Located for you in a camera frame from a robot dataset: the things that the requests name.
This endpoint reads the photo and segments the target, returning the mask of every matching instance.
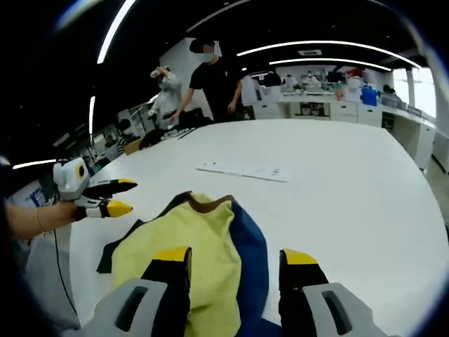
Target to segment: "white table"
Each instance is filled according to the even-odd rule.
[[[289,183],[195,170],[214,159],[276,164]],[[270,288],[264,317],[279,323],[279,250],[315,257],[330,282],[369,305],[387,334],[407,336],[440,296],[449,271],[443,219],[429,185],[385,130],[334,121],[242,121],[200,128],[121,156],[94,179],[130,178],[139,185],[117,199],[134,206],[119,219],[73,225],[70,275],[85,325],[108,293],[95,271],[103,246],[135,220],[157,216],[177,193],[232,194],[267,240]]]

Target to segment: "blue cloth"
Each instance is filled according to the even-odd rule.
[[[267,243],[260,228],[236,201],[232,202],[232,211],[234,219],[229,226],[229,233],[241,259],[237,292],[241,326],[237,336],[262,336],[257,331],[263,330],[263,327],[260,328],[261,321],[264,321],[261,317],[268,296]]]

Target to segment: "robotic hand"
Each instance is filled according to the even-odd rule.
[[[60,161],[53,167],[53,180],[60,198],[72,201],[91,218],[117,218],[133,210],[121,201],[110,200],[113,194],[137,186],[129,179],[103,180],[92,184],[86,163],[82,158]]]

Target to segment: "black t-shirt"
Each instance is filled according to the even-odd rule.
[[[212,65],[201,63],[192,74],[190,88],[203,89],[214,120],[223,121],[227,118],[227,107],[234,98],[237,82],[243,74],[232,59],[219,58]],[[243,107],[241,101],[237,109]]]

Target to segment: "floor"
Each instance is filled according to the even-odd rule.
[[[424,174],[434,192],[436,201],[440,206],[443,219],[449,226],[449,175],[444,174],[441,167],[432,158],[429,168]]]

